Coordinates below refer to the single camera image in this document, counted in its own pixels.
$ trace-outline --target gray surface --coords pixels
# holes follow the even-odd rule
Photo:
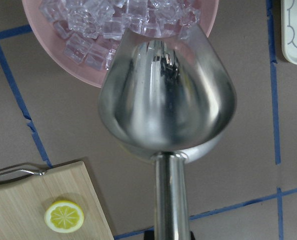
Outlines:
[[[274,155],[266,1],[221,0],[209,40],[233,80],[237,110],[221,142],[186,166],[190,215],[269,196],[277,187],[297,188],[297,66],[282,56],[279,11],[275,0],[281,165]],[[0,31],[25,24],[19,0],[0,1]],[[85,161],[114,235],[152,226],[153,166],[124,152],[105,130],[97,111],[100,89],[60,68],[33,33],[0,44],[52,164]],[[44,163],[0,67],[0,168],[21,162]],[[285,199],[285,239],[297,239],[297,227],[290,224],[297,219],[297,201],[292,195]],[[277,240],[276,202],[208,216],[191,226],[197,240]]]

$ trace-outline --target lemon slice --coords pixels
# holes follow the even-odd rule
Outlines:
[[[72,233],[84,222],[84,214],[79,205],[72,201],[56,201],[45,212],[46,225],[58,233]]]

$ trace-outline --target cutting board handle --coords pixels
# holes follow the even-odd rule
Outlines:
[[[15,166],[16,168],[14,168],[14,166],[11,166],[9,168],[3,168],[3,169],[0,169],[0,178],[3,177],[3,176],[6,176],[6,175],[12,175],[12,174],[15,174],[15,173],[18,173],[18,172],[23,172],[23,173],[26,173],[28,175],[36,175],[36,176],[42,176],[42,175],[45,175],[45,173],[47,172],[46,169],[31,169],[31,168],[23,168],[23,167],[18,167]],[[13,178],[11,179],[7,179],[7,180],[2,180],[0,181],[0,184],[3,184],[3,183],[8,183],[12,180]]]

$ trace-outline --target yellow fruit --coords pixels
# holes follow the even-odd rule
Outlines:
[[[58,233],[72,233],[84,222],[84,214],[79,205],[72,201],[56,201],[45,212],[46,225]]]

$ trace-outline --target white tray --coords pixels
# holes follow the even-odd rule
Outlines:
[[[281,1],[281,32],[283,55],[297,65],[297,0]]]

